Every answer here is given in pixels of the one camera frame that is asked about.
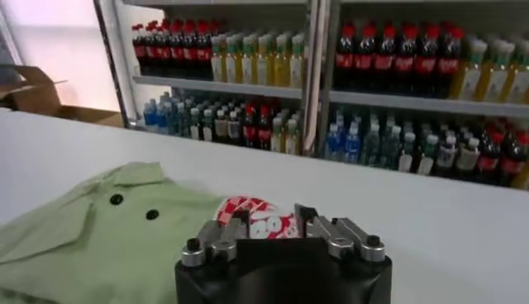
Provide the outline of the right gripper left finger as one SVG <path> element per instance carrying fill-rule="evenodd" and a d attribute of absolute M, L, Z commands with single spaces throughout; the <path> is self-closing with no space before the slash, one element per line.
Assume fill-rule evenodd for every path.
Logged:
<path fill-rule="evenodd" d="M 237 255 L 237 241 L 248 239 L 250 235 L 250 213 L 235 211 L 227 224 L 208 221 L 198 235 L 186 241 L 181 250 L 181 264 L 185 267 L 201 267 L 209 259 L 227 262 Z"/>

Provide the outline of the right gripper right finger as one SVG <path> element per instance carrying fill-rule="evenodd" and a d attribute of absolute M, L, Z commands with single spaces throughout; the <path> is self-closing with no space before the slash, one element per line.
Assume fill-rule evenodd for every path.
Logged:
<path fill-rule="evenodd" d="M 321 238 L 329 254 L 344 259 L 348 252 L 358 254 L 364 261 L 380 263 L 385 260 L 385 245 L 378 235 L 369 235 L 349 218 L 327 219 L 313 207 L 296 204 L 294 208 L 298 232 L 304 238 Z"/>

